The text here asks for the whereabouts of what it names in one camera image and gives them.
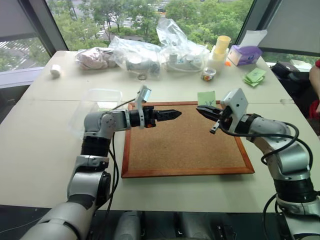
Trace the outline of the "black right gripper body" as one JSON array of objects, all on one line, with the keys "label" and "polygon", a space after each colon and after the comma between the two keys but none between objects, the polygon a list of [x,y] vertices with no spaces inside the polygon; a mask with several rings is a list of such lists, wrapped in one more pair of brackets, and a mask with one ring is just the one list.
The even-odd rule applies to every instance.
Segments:
[{"label": "black right gripper body", "polygon": [[230,135],[229,129],[231,126],[231,123],[233,121],[231,115],[232,110],[229,106],[227,106],[225,109],[220,109],[217,107],[212,107],[212,116],[211,120],[214,121],[214,124],[212,125],[209,132],[211,134],[215,134],[218,129],[222,130],[224,133]]}]

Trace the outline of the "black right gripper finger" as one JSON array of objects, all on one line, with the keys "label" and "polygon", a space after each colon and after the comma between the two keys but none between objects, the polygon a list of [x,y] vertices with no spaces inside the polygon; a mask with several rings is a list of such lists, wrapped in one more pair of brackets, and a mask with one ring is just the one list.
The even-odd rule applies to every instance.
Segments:
[{"label": "black right gripper finger", "polygon": [[221,111],[218,110],[210,110],[210,109],[198,109],[197,110],[202,116],[211,120],[218,121],[221,118]]},{"label": "black right gripper finger", "polygon": [[196,110],[201,114],[220,114],[222,112],[220,108],[207,105],[198,105]]}]

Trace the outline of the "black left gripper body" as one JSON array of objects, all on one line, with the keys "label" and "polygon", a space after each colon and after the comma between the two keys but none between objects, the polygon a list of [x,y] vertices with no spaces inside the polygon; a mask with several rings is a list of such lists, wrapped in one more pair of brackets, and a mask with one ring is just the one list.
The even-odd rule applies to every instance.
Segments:
[{"label": "black left gripper body", "polygon": [[153,128],[156,126],[156,118],[154,113],[154,106],[144,106],[143,115],[144,115],[144,127]]}]

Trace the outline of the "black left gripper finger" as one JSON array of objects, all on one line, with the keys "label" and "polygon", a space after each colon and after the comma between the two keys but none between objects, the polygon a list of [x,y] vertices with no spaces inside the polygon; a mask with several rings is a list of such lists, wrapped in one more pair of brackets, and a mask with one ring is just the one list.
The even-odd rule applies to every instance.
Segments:
[{"label": "black left gripper finger", "polygon": [[175,109],[156,110],[157,117],[179,117],[182,113]]},{"label": "black left gripper finger", "polygon": [[179,114],[178,115],[161,115],[160,114],[156,117],[156,120],[158,122],[170,121],[170,120],[174,120],[174,119],[178,118],[179,116],[180,116]]}]

